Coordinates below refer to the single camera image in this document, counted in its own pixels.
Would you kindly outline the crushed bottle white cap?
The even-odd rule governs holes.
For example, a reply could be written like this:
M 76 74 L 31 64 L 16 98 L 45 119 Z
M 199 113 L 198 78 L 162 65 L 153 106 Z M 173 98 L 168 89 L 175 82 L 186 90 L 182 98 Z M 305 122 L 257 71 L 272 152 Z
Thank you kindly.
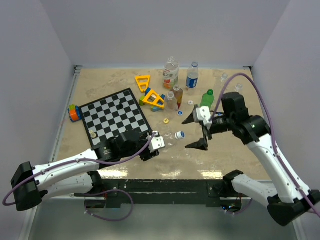
M 186 135 L 185 135 L 185 133 L 183 131 L 178 131 L 178 132 L 176 132 L 174 134 L 175 139 L 178 140 L 178 141 L 184 139 L 185 136 Z

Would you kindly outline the green soda bottle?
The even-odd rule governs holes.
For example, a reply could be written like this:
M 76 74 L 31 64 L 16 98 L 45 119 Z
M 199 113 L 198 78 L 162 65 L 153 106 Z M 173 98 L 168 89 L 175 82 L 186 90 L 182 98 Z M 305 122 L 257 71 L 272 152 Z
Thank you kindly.
M 202 96 L 201 98 L 201 107 L 209 107 L 211 108 L 213 105 L 213 102 L 215 100 L 214 97 L 214 90 L 213 89 L 208 89 L 207 92 Z

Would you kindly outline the crushed clear bottle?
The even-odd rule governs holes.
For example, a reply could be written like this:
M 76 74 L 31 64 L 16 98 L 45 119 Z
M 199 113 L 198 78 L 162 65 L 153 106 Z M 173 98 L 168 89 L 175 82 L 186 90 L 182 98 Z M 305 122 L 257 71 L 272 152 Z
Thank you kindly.
M 178 140 L 175 138 L 174 133 L 166 133 L 163 135 L 166 148 L 172 148 L 177 145 Z

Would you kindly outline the clear plastic bottle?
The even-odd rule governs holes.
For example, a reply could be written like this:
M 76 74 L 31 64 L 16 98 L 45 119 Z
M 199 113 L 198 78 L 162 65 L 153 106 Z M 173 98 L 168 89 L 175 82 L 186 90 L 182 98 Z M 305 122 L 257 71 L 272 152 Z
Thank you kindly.
M 227 73 L 223 73 L 221 78 L 220 78 L 220 82 L 222 84 L 224 84 L 227 81 L 227 79 L 228 79 L 228 74 Z
M 237 83 L 235 86 L 235 91 L 240 93 L 243 90 L 243 85 L 241 83 Z

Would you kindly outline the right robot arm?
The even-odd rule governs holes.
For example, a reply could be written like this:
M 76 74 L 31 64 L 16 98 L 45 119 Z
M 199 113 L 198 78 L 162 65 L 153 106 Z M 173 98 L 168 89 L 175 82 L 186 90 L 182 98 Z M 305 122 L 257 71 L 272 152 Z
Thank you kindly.
M 206 151 L 213 134 L 231 131 L 258 158 L 274 186 L 268 187 L 234 170 L 223 177 L 221 196 L 233 197 L 239 193 L 250 197 L 266 207 L 272 219 L 283 227 L 319 203 L 319 190 L 311 190 L 284 157 L 278 159 L 282 152 L 272 142 L 269 125 L 263 117 L 249 114 L 241 94 L 225 93 L 222 108 L 222 115 L 212 116 L 209 107 L 195 105 L 183 124 L 198 123 L 203 137 L 186 148 Z

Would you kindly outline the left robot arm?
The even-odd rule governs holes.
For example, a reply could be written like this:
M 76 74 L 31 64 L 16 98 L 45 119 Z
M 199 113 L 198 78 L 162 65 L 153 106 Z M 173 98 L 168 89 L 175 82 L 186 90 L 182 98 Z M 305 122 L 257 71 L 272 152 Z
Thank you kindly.
M 125 131 L 78 155 L 53 163 L 20 164 L 10 183 L 8 193 L 19 212 L 38 206 L 42 201 L 68 194 L 99 196 L 104 184 L 97 171 L 125 163 L 135 157 L 148 161 L 165 147 L 158 131 L 138 133 Z

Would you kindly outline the clear empty bottle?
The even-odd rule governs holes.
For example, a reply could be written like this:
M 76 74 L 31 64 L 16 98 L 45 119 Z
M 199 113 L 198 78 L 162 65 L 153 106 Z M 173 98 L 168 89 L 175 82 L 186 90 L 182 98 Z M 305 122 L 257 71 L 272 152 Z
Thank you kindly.
M 164 98 L 164 110 L 165 111 L 176 111 L 178 106 L 178 101 L 175 97 L 173 91 L 169 91 Z

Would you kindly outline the amber tea bottle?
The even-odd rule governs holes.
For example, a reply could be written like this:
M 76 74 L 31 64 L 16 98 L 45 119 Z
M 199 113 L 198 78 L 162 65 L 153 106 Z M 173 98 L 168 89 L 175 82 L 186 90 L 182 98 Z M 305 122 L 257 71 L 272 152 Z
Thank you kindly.
M 182 104 L 182 100 L 183 100 L 183 89 L 178 85 L 176 84 L 174 87 L 173 87 L 173 93 L 174 93 L 174 96 L 177 100 L 177 108 L 180 109 L 181 108 L 181 104 Z

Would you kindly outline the blue label water bottle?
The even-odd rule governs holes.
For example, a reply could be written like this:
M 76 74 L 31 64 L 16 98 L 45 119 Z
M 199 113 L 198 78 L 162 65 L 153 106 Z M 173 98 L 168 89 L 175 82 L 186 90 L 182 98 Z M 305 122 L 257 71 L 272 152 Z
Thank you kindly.
M 199 79 L 199 66 L 197 61 L 193 61 L 191 66 L 187 70 L 186 87 L 188 89 L 194 89 L 197 86 Z

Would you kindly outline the fruit tea bottle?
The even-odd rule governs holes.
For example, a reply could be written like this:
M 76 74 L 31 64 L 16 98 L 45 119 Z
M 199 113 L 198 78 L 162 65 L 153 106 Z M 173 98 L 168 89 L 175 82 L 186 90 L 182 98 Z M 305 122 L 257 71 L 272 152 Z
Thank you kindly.
M 171 89 L 178 84 L 180 64 L 171 56 L 163 66 L 163 86 L 166 89 Z

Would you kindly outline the light blue toy block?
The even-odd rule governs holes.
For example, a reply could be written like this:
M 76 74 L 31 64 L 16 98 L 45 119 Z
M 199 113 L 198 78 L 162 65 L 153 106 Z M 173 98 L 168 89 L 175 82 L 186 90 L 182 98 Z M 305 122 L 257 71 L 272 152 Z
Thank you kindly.
M 151 107 L 151 111 L 154 112 L 154 113 L 155 113 L 155 112 L 162 111 L 162 110 L 163 110 L 163 109 L 160 108 L 160 107 L 156 107 L 156 106 L 152 106 L 152 107 Z

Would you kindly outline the dark blue block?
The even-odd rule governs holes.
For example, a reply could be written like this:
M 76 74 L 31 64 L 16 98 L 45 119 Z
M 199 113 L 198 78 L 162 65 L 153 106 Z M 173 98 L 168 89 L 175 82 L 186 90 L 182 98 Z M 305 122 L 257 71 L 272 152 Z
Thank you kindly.
M 148 88 L 146 89 L 146 91 L 145 91 L 145 96 L 150 92 L 150 90 L 151 90 L 150 87 L 148 87 Z

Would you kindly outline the green toy block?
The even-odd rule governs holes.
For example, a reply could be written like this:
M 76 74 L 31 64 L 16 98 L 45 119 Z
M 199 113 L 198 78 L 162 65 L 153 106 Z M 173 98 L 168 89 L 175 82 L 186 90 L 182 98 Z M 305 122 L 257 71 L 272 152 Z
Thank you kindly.
M 145 103 L 144 103 L 144 98 L 145 98 L 144 95 L 139 98 L 139 105 L 140 105 L 140 106 L 144 106 L 144 105 L 145 105 Z

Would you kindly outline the black white chessboard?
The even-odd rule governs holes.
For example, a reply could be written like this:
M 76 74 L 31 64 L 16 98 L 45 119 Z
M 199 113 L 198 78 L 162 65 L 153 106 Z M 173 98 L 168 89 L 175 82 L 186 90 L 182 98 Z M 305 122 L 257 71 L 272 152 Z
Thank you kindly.
M 92 148 L 125 131 L 144 134 L 152 130 L 130 88 L 84 104 L 79 112 Z M 96 138 L 91 138 L 90 130 L 96 132 Z

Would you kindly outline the beige chess piece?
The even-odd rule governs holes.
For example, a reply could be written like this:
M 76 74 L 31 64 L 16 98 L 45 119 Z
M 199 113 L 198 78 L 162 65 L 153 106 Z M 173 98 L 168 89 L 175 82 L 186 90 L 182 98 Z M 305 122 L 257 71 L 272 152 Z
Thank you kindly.
M 93 131 L 93 130 L 90 130 L 90 131 L 89 131 L 89 134 L 90 134 L 90 137 L 91 137 L 92 139 L 95 139 L 95 138 L 97 137 L 97 133 L 96 133 L 95 131 Z

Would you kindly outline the colourful toy block car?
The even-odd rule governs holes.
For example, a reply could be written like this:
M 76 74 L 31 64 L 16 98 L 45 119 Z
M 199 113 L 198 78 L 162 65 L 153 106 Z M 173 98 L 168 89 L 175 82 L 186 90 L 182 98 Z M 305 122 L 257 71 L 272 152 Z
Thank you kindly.
M 69 119 L 72 123 L 78 122 L 81 120 L 81 114 L 79 107 L 77 105 L 69 105 L 68 107 Z

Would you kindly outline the yellow triangle frame near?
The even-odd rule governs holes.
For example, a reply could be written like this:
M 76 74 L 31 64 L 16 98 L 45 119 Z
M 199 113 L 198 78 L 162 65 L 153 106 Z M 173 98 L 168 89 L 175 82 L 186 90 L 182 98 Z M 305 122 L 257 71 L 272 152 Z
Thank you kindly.
M 142 102 L 146 105 L 164 109 L 164 99 L 152 89 L 147 93 Z

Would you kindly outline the yellow triangle frame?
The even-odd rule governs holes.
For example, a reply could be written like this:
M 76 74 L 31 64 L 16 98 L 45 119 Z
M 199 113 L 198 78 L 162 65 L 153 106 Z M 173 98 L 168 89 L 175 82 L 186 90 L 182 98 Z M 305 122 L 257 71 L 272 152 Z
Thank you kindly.
M 138 88 L 142 93 L 145 93 L 147 88 L 149 87 L 150 79 L 150 75 L 139 75 L 135 77 Z
M 142 102 L 146 105 L 164 109 L 164 99 L 152 89 L 147 93 Z

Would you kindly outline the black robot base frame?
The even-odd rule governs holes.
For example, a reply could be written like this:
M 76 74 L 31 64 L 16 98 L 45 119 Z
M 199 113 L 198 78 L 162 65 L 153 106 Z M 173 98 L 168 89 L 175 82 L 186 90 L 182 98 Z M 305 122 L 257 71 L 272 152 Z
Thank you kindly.
M 221 206 L 226 198 L 239 194 L 223 180 L 195 179 L 103 179 L 95 182 L 88 192 L 106 198 L 107 208 L 130 204 L 130 199 L 119 190 L 127 192 L 138 205 L 205 205 Z

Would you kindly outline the yellow triangle frame far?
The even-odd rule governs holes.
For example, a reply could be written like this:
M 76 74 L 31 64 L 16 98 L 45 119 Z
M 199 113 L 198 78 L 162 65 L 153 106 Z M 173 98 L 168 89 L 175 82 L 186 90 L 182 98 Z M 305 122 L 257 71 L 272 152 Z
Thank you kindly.
M 139 75 L 135 77 L 138 88 L 142 93 L 145 93 L 147 88 L 149 87 L 150 79 L 150 75 Z

